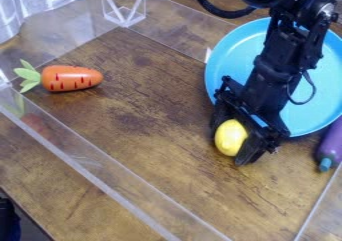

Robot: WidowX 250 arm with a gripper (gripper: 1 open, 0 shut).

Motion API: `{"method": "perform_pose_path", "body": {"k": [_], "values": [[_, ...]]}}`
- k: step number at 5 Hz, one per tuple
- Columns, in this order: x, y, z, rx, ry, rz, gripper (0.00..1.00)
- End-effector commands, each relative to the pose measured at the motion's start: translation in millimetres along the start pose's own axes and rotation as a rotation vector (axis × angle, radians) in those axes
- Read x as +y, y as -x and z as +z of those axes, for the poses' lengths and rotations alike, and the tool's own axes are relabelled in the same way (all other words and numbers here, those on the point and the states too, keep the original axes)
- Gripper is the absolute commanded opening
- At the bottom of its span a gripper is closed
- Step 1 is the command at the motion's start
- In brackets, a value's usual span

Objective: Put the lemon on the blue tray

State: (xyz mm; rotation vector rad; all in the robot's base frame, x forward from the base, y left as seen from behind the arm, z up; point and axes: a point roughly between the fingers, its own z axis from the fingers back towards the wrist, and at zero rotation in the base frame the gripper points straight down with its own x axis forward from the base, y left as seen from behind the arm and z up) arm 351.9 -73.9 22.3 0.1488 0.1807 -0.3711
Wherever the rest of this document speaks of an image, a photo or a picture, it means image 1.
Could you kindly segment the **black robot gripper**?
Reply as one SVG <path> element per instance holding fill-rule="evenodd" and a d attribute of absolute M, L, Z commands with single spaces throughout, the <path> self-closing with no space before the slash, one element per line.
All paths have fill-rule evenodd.
<path fill-rule="evenodd" d="M 236 156 L 238 166 L 254 163 L 266 152 L 274 153 L 281 138 L 290 136 L 281 111 L 301 79 L 301 67 L 293 60 L 264 56 L 256 58 L 245 84 L 230 75 L 222 77 L 222 85 L 214 93 L 217 102 L 210 120 L 212 136 L 232 119 L 237 119 L 250 129 Z"/>

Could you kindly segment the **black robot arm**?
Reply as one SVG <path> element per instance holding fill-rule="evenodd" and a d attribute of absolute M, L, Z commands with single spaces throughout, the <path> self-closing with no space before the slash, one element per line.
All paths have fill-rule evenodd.
<path fill-rule="evenodd" d="M 244 0 L 253 9 L 270 10 L 270 24 L 262 53 L 254 59 L 248 81 L 222 78 L 214 97 L 212 127 L 236 119 L 249 135 L 238 149 L 236 164 L 256 162 L 273 153 L 290 130 L 281 111 L 294 101 L 292 95 L 322 58 L 331 24 L 339 20 L 336 0 Z"/>

